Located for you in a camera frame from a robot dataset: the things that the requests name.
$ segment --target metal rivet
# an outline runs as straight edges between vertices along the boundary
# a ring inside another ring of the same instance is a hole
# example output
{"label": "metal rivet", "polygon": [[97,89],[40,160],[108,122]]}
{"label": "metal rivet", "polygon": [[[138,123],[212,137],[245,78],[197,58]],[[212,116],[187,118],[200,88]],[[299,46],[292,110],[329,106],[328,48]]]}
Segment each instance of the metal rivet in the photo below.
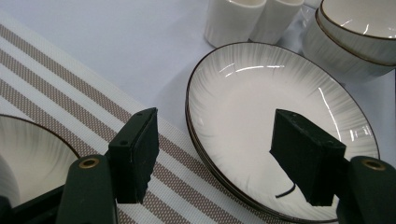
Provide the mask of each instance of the metal rivet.
{"label": "metal rivet", "polygon": [[384,171],[387,169],[387,167],[385,167],[385,165],[383,165],[381,162],[374,161],[374,160],[363,160],[363,161],[361,161],[361,163],[363,163],[363,165],[365,165],[373,170],[377,170],[377,171]]}
{"label": "metal rivet", "polygon": [[99,164],[99,160],[96,158],[88,158],[87,160],[84,160],[79,163],[79,168],[81,169],[90,169],[92,167],[95,167],[97,164]]}

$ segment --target stacked bowl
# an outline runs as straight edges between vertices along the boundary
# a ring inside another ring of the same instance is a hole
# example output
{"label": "stacked bowl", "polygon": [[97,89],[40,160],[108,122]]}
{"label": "stacked bowl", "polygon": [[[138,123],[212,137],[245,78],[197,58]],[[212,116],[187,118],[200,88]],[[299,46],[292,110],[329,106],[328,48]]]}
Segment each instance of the stacked bowl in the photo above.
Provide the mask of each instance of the stacked bowl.
{"label": "stacked bowl", "polygon": [[304,56],[342,83],[396,67],[396,1],[323,0],[305,31]]}

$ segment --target ceramic tableware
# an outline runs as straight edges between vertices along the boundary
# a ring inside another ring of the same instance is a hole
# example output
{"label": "ceramic tableware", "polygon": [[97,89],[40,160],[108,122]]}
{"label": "ceramic tableware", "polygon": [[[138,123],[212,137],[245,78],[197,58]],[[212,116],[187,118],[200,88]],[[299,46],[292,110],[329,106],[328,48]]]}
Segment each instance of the ceramic tableware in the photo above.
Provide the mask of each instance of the ceramic tableware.
{"label": "ceramic tableware", "polygon": [[214,47],[245,42],[267,0],[210,0],[205,39]]}
{"label": "ceramic tableware", "polygon": [[346,158],[377,158],[375,136],[348,92],[289,50],[262,43],[224,46],[193,70],[186,118],[205,165],[231,193],[292,222],[335,221],[332,206],[313,207],[269,153],[277,108],[299,113],[347,145]]}
{"label": "ceramic tableware", "polygon": [[394,65],[367,61],[338,45],[322,28],[318,16],[317,10],[315,17],[304,29],[303,54],[338,81],[345,84],[368,82],[394,69]]}
{"label": "ceramic tableware", "polygon": [[324,0],[319,21],[340,46],[378,64],[396,65],[396,1]]}
{"label": "ceramic tableware", "polygon": [[20,203],[63,185],[69,166],[78,158],[50,130],[6,115],[0,116],[0,155],[17,180]]}
{"label": "ceramic tableware", "polygon": [[275,44],[289,27],[304,0],[267,0],[250,40]]}

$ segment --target bowl rim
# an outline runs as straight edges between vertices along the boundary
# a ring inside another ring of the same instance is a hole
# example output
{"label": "bowl rim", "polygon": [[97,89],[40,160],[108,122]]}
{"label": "bowl rim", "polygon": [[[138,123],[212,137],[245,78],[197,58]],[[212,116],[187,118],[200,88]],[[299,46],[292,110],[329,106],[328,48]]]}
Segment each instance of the bowl rim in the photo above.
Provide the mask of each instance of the bowl rim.
{"label": "bowl rim", "polygon": [[323,32],[323,34],[325,34],[327,37],[330,38],[330,40],[337,45],[338,47],[340,47],[341,49],[345,50],[347,53],[352,54],[353,56],[362,59],[364,61],[366,61],[367,63],[373,63],[375,65],[380,65],[380,66],[385,66],[385,67],[389,67],[389,72],[391,70],[394,69],[394,67],[396,66],[396,62],[395,63],[382,63],[382,62],[378,62],[372,59],[368,59],[366,57],[363,57],[362,55],[359,55],[356,52],[350,51],[350,49],[348,49],[346,46],[344,46],[342,43],[340,43],[339,41],[337,41],[334,37],[332,37],[332,35],[329,34],[329,32],[323,27],[323,24],[320,22],[320,19],[318,17],[318,14],[321,13],[323,15],[323,17],[325,17],[324,12],[321,10],[321,8],[318,8],[317,10],[315,10],[315,22],[318,25],[318,27],[320,28],[320,30]]}
{"label": "bowl rim", "polygon": [[354,35],[365,36],[365,37],[368,37],[368,38],[379,39],[379,40],[386,40],[386,41],[390,41],[390,42],[396,41],[396,37],[394,37],[394,38],[387,38],[387,37],[378,36],[378,35],[364,35],[364,34],[362,34],[362,33],[359,33],[359,32],[353,31],[353,30],[349,30],[349,29],[347,29],[347,28],[345,28],[345,27],[343,27],[343,26],[340,26],[337,22],[335,22],[334,20],[332,20],[332,19],[326,14],[326,11],[325,11],[324,8],[323,8],[323,4],[324,4],[325,1],[326,1],[326,0],[322,0],[321,3],[320,3],[319,8],[320,8],[320,10],[321,10],[321,13],[322,13],[323,16],[326,18],[327,21],[329,21],[330,23],[332,23],[332,24],[333,24],[334,26],[336,26],[337,28],[340,28],[340,29],[342,29],[342,30],[344,30],[344,31],[346,31],[346,32],[348,32],[348,33],[352,33],[352,34],[354,34]]}
{"label": "bowl rim", "polygon": [[330,75],[328,72],[326,72],[324,69],[322,69],[320,66],[318,66],[317,64],[311,62],[310,60],[306,59],[305,57],[289,50],[289,49],[285,49],[276,45],[271,45],[271,44],[265,44],[265,43],[260,43],[260,42],[236,42],[236,43],[232,43],[232,44],[227,44],[221,47],[218,47],[216,49],[211,50],[210,52],[208,52],[199,62],[198,64],[195,65],[194,69],[191,72],[191,75],[189,77],[189,81],[187,84],[187,89],[186,89],[186,100],[185,100],[185,119],[186,119],[186,124],[187,124],[187,128],[189,131],[189,135],[192,141],[192,144],[195,147],[195,150],[197,151],[199,157],[201,158],[201,160],[203,161],[204,165],[206,166],[206,168],[208,168],[209,172],[221,183],[221,185],[226,188],[228,191],[231,192],[231,194],[238,198],[242,203],[247,204],[248,206],[250,206],[251,208],[253,208],[254,210],[258,211],[258,212],[263,212],[265,214],[269,214],[270,216],[273,216],[275,218],[279,218],[281,220],[286,220],[286,221],[291,221],[291,222],[297,222],[297,223],[332,223],[337,221],[338,219],[329,219],[329,220],[308,220],[308,219],[303,219],[303,218],[297,218],[297,217],[291,217],[285,214],[282,214],[274,209],[271,209],[259,202],[257,202],[256,200],[254,200],[253,198],[251,198],[250,196],[248,196],[245,192],[243,192],[241,189],[239,189],[235,184],[233,184],[220,170],[219,168],[216,166],[216,164],[210,159],[210,157],[208,156],[208,154],[205,152],[205,148],[203,147],[201,141],[198,138],[198,134],[196,133],[194,126],[192,125],[192,120],[191,120],[191,113],[190,113],[190,87],[191,87],[191,82],[193,79],[193,76],[196,74],[196,71],[198,69],[198,67],[200,66],[200,64],[208,57],[210,56],[212,53],[229,47],[231,45],[250,45],[250,44],[257,44],[257,45],[264,45],[264,46],[271,46],[271,47],[275,47],[275,48],[280,48],[283,49],[285,51],[287,51],[288,53],[291,53],[297,57],[302,57],[304,60],[309,61],[310,63],[312,63],[314,66],[320,68],[323,73],[325,73],[327,76],[329,76],[330,78],[332,78],[338,85],[339,87],[341,87],[345,93],[350,97],[350,99],[355,103],[355,105],[358,107],[358,109],[361,111],[362,115],[364,116],[364,118],[367,120],[367,124],[369,125],[370,129],[372,130],[372,134],[373,134],[373,138],[375,139],[375,145],[376,145],[376,150],[378,153],[378,159],[380,160],[380,152],[379,152],[379,148],[378,148],[378,143],[376,141],[376,137],[375,137],[375,133],[374,130],[372,128],[372,125],[370,124],[369,120],[367,119],[366,115],[364,114],[364,112],[361,110],[361,107],[358,105],[358,103],[356,102],[356,100],[352,97],[352,95],[344,88],[343,85],[341,85],[340,82],[338,82],[335,78],[332,77],[332,75]]}
{"label": "bowl rim", "polygon": [[47,127],[44,127],[43,125],[41,125],[41,124],[39,124],[39,123],[36,123],[36,122],[31,121],[31,120],[28,120],[28,119],[23,119],[23,118],[21,118],[21,117],[16,117],[16,116],[12,116],[12,115],[8,115],[8,114],[1,114],[1,113],[0,113],[0,118],[1,118],[1,117],[10,118],[10,119],[16,119],[16,120],[20,120],[20,121],[24,121],[24,122],[27,122],[27,123],[30,123],[30,124],[36,126],[37,128],[40,128],[40,129],[42,129],[42,130],[44,130],[44,131],[47,131],[48,133],[51,133],[52,135],[54,135],[55,137],[57,137],[59,140],[61,140],[65,145],[67,145],[67,147],[69,147],[69,149],[70,149],[70,150],[73,152],[73,154],[76,156],[76,159],[81,158],[81,157],[78,155],[77,151],[76,151],[66,140],[64,140],[59,134],[57,134],[57,133],[54,132],[53,130],[51,130],[51,129],[47,128]]}

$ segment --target white table surface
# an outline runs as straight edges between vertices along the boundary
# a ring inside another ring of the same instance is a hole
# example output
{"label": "white table surface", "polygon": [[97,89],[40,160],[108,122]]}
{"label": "white table surface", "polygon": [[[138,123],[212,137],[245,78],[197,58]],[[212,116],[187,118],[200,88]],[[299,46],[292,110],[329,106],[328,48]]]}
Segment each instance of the white table surface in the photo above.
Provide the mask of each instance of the white table surface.
{"label": "white table surface", "polygon": [[[2,0],[0,9],[188,134],[187,82],[214,49],[204,39],[207,1]],[[279,45],[298,52],[302,29],[295,22]],[[396,166],[394,71],[346,89],[371,123],[381,159]]]}

